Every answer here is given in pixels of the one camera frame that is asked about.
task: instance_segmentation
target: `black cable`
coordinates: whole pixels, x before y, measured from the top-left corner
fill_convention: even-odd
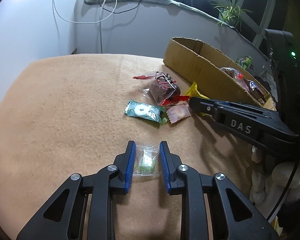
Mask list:
[[[272,209],[272,211],[270,212],[269,216],[267,217],[267,220],[269,221],[269,219],[271,218],[271,216],[273,215],[273,213],[275,212],[275,210],[278,208],[278,206],[280,205],[284,195],[286,194],[288,188],[290,187],[290,184],[292,182],[292,179],[294,177],[294,174],[296,174],[296,171],[297,171],[297,168],[298,168],[298,165],[299,165],[299,162],[296,162],[293,166],[293,170],[290,174],[290,177],[288,179],[288,182],[286,184],[286,186],[284,187],[280,197],[279,197],[279,200],[277,201],[277,203],[275,204],[274,208]]]
[[[99,22],[99,31],[100,31],[100,49],[101,49],[101,54],[103,54],[103,48],[102,48],[102,33],[101,33],[101,22]]]
[[[138,5],[137,5],[136,7],[134,7],[134,8],[132,8],[132,9],[129,9],[129,10],[126,10],[126,11],[122,11],[122,12],[118,12],[118,13],[115,13],[115,12],[113,12],[113,13],[115,13],[115,14],[119,14],[119,13],[123,13],[123,12],[128,12],[128,11],[131,11],[131,10],[133,10],[133,9],[137,8],[137,7],[140,5],[141,1],[142,1],[142,0],[140,0],[140,1],[138,2]]]

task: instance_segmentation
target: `cardboard box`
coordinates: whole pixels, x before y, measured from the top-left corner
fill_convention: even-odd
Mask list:
[[[195,81],[198,90],[209,98],[275,110],[269,92],[250,73],[220,50],[202,41],[172,38],[164,55],[163,63],[189,83]],[[254,81],[262,90],[266,103],[258,102],[230,76],[221,71],[222,67],[234,68],[241,72],[245,79]]]

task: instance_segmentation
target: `white plush toy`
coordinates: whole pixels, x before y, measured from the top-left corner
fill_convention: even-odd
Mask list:
[[[256,147],[253,146],[252,148],[252,160],[255,163],[260,163],[262,161],[262,152],[259,151]],[[281,192],[283,191],[284,187],[286,186],[288,179],[292,173],[294,167],[294,163],[292,162],[284,162],[278,164],[272,171],[272,180],[277,187],[278,190]],[[269,188],[266,185],[266,177],[257,172],[252,170],[252,187],[250,191],[250,202],[255,204],[261,204],[264,199],[266,198]],[[289,186],[289,191],[287,193],[287,197],[285,203],[289,205],[300,199],[300,162],[298,164],[297,171],[293,177],[293,180]]]

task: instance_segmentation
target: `chocolate snack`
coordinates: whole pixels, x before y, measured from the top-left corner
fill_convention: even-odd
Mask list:
[[[250,94],[253,95],[260,103],[264,104],[266,102],[266,99],[258,85],[251,80],[243,80],[247,84]]]
[[[239,71],[237,71],[234,68],[222,67],[222,68],[220,68],[220,70],[223,71],[224,73],[226,73],[228,76],[230,76],[232,78],[239,78],[239,79],[241,79],[243,77],[243,74],[240,73]]]
[[[167,73],[157,72],[150,83],[150,93],[158,105],[162,101],[181,94],[176,81]]]

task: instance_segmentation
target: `metal screw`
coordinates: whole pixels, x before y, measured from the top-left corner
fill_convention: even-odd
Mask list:
[[[71,175],[70,179],[71,180],[78,180],[78,179],[80,179],[80,174],[74,173],[74,174]]]
[[[187,166],[187,165],[184,165],[184,164],[181,164],[181,165],[179,166],[179,170],[181,170],[181,171],[187,171],[187,170],[188,170],[188,166]]]
[[[218,180],[224,180],[225,177],[226,177],[226,176],[225,176],[223,173],[217,173],[217,174],[216,174],[216,178],[217,178]]]
[[[117,169],[117,166],[115,166],[114,164],[111,164],[108,166],[108,171],[115,171]]]

